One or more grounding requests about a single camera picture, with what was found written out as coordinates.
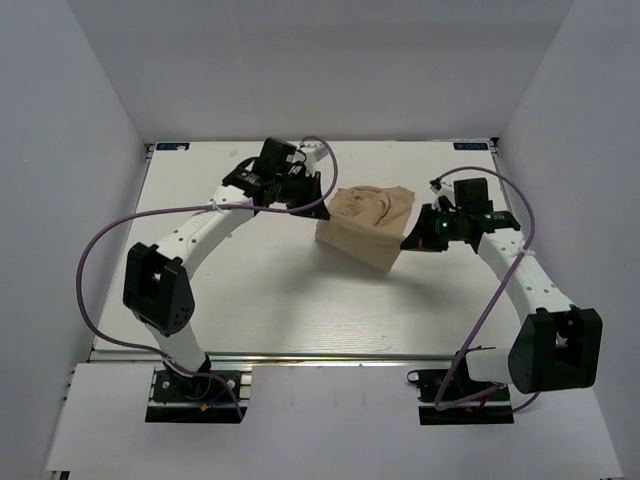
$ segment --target folded cloth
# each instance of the folded cloth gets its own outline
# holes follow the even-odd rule
[[[388,272],[400,255],[414,193],[404,187],[338,189],[320,220],[316,239]]]

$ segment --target tabletop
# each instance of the tabletop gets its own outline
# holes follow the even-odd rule
[[[156,150],[137,211],[196,205],[212,196],[241,160],[262,142],[195,142],[187,150]],[[452,142],[331,142],[338,187],[403,186],[416,193],[405,234],[420,205],[430,202],[429,180],[463,165],[494,169],[489,151],[455,150]],[[331,162],[319,170],[323,188]],[[483,176],[463,172],[455,178]],[[488,178],[496,209],[505,207],[500,183]],[[140,219],[118,260],[100,329],[129,342],[153,338],[122,304],[126,251],[152,244],[189,214]],[[468,245],[447,252],[403,252],[383,274],[314,240],[316,221],[259,214],[201,264],[192,279],[191,320],[210,353],[452,355],[498,286],[491,269]],[[519,329],[508,297],[496,305],[476,344],[509,347]],[[126,351],[103,340],[98,352]]]

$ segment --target beige cloth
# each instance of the beige cloth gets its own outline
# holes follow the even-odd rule
[[[388,272],[400,255],[414,193],[404,187],[338,189],[316,239]]]

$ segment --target gray wall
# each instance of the gray wall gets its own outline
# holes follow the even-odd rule
[[[640,479],[639,86],[640,4],[576,2],[504,132],[500,164],[539,212],[538,257],[605,321],[595,390],[630,479]]]
[[[78,257],[133,209],[144,148],[63,0],[0,3],[0,65],[0,478],[31,479],[91,345],[75,305]],[[121,240],[93,257],[94,316]]]
[[[69,0],[145,141],[500,134],[571,0]]]

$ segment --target forearm of robot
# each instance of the forearm of robot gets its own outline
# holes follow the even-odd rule
[[[218,187],[213,200],[216,204],[253,204],[251,199],[244,196],[242,190],[232,186]],[[182,259],[182,265],[190,280],[207,256],[236,228],[251,220],[253,216],[254,212],[251,210],[214,210],[212,202],[210,212],[193,215],[181,227],[160,240],[157,252],[166,258]],[[177,364],[197,371],[208,363],[190,323],[172,335],[163,335],[149,323],[145,322],[145,325],[160,349]]]
[[[482,235],[478,255],[502,281],[524,244],[521,231],[511,228]],[[506,293],[516,309],[520,324],[539,309],[548,312],[569,312],[573,302],[564,295],[545,273],[535,256],[525,254],[506,287]],[[476,381],[514,383],[509,371],[511,349],[471,350],[466,355],[469,377]]]

